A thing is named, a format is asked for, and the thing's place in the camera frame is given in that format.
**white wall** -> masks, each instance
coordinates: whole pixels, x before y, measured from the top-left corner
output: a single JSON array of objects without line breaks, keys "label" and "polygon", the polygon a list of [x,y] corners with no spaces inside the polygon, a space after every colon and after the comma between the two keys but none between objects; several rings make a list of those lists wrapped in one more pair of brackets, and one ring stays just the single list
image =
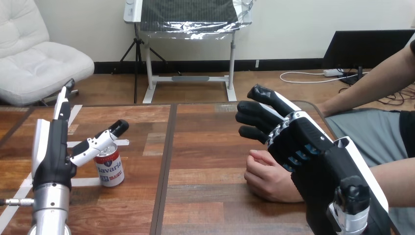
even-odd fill
[{"label": "white wall", "polygon": [[[134,37],[123,20],[125,0],[36,3],[51,41],[96,62],[120,60]],[[414,0],[257,0],[253,24],[236,35],[236,59],[322,58],[336,30],[407,29],[414,17]],[[227,60],[230,39],[153,39],[151,47],[166,60]]]}]

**person's leg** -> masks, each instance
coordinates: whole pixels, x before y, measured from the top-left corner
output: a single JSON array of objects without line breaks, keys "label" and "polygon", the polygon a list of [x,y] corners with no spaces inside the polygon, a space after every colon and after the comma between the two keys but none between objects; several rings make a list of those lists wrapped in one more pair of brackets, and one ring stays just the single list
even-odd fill
[{"label": "person's leg", "polygon": [[[360,109],[326,118],[337,138],[349,136],[369,167],[408,158],[399,131],[399,112]],[[403,235],[415,235],[415,208],[390,208]]]}]

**white office chair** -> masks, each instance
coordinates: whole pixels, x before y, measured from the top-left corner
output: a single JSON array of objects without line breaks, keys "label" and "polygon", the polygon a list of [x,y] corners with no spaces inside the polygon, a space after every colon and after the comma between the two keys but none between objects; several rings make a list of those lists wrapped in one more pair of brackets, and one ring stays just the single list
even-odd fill
[{"label": "white office chair", "polygon": [[82,52],[49,42],[33,0],[0,0],[0,99],[23,106],[93,74]]}]

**robotic hand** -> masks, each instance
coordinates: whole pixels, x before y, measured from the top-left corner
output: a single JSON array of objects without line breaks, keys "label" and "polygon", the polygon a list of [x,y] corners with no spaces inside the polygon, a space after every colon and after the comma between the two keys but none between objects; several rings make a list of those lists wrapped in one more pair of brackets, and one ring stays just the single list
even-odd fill
[{"label": "robotic hand", "polygon": [[389,235],[388,202],[353,141],[332,141],[316,122],[275,91],[255,85],[236,120],[242,137],[258,140],[287,171],[317,235]]},{"label": "robotic hand", "polygon": [[33,206],[32,228],[29,235],[70,235],[66,225],[69,212],[71,178],[77,167],[92,160],[129,127],[118,120],[107,130],[89,138],[67,152],[70,105],[68,95],[75,81],[71,79],[61,90],[55,105],[52,122],[39,119],[32,151],[34,199],[6,199],[8,206]]}]

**silver cable connector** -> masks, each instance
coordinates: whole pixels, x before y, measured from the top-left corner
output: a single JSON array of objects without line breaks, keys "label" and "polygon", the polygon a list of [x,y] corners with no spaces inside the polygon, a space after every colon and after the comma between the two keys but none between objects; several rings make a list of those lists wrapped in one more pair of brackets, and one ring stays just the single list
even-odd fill
[{"label": "silver cable connector", "polygon": [[33,206],[34,202],[35,200],[31,198],[23,198],[23,199],[11,198],[11,199],[6,199],[5,204],[8,206],[31,207]]}]

